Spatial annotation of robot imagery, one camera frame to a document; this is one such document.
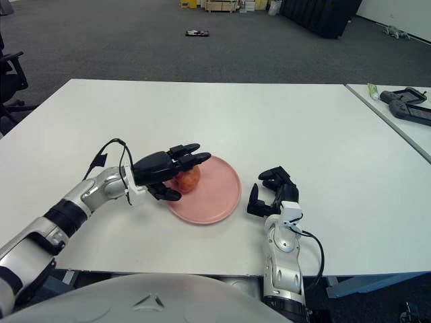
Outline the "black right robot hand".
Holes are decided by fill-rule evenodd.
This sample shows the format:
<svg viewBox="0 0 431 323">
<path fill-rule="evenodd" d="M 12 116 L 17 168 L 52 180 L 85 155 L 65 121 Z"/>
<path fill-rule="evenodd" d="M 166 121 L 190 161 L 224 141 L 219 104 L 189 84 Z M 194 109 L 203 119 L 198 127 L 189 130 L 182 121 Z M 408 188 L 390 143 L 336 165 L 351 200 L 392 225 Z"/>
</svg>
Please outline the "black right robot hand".
<svg viewBox="0 0 431 323">
<path fill-rule="evenodd" d="M 262 181 L 265 188 L 275 193 L 275 198 L 270 205 L 259 200 L 259 188 L 256 183 L 253 184 L 247 205 L 247 213 L 258 217 L 281 214 L 281 203 L 283 201 L 299 201 L 299 190 L 291 181 L 290 175 L 281 167 L 271 168 L 260 173 L 258 179 Z"/>
</svg>

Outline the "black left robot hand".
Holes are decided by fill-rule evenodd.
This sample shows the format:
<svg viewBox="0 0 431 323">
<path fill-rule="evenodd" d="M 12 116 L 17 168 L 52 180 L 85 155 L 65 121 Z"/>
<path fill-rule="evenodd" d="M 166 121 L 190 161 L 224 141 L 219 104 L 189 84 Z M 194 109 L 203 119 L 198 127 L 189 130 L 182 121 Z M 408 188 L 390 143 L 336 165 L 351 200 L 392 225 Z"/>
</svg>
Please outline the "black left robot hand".
<svg viewBox="0 0 431 323">
<path fill-rule="evenodd" d="M 177 145 L 168 151 L 159 151 L 140 159 L 132 167 L 135 184 L 146 187 L 156 200 L 179 201 L 182 194 L 164 183 L 211 157 L 209 152 L 193 154 L 198 148 L 198 143 Z"/>
</svg>

